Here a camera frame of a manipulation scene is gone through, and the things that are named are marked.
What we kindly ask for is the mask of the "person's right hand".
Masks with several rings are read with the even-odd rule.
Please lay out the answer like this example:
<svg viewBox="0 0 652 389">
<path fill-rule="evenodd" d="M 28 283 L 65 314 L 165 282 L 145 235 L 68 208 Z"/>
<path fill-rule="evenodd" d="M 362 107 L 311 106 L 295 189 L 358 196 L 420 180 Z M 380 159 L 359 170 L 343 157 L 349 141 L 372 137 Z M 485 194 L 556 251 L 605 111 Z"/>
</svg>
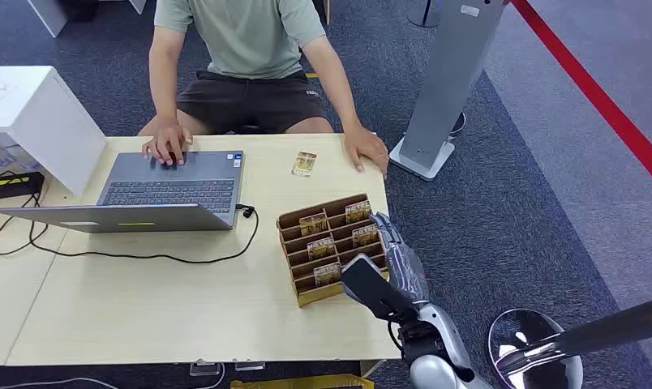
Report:
<svg viewBox="0 0 652 389">
<path fill-rule="evenodd" d="M 183 165 L 183 153 L 192 145 L 191 133 L 179 124 L 156 124 L 150 122 L 139 133 L 148 138 L 142 146 L 142 153 L 162 165 Z"/>
</svg>

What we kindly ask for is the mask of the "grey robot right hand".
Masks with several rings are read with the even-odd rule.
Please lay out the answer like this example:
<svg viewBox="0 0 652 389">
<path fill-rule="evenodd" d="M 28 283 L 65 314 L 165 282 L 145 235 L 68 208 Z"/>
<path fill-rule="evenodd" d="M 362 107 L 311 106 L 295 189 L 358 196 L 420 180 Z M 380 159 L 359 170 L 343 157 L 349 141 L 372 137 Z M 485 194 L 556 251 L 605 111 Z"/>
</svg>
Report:
<svg viewBox="0 0 652 389">
<path fill-rule="evenodd" d="M 414 305 L 431 301 L 423 265 L 414 250 L 405 243 L 397 227 L 383 212 L 370 215 L 383 242 L 389 283 Z"/>
</svg>

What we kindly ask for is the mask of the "person's left hand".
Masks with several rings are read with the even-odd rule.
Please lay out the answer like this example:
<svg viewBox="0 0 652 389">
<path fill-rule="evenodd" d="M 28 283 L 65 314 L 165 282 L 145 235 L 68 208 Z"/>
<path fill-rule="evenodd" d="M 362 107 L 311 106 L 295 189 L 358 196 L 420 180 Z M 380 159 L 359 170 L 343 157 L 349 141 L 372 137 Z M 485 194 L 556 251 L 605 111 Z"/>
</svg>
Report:
<svg viewBox="0 0 652 389">
<path fill-rule="evenodd" d="M 388 149 L 381 138 L 361 124 L 344 127 L 345 151 L 354 168 L 362 173 L 364 165 L 362 158 L 366 157 L 380 170 L 384 178 L 388 173 Z"/>
</svg>

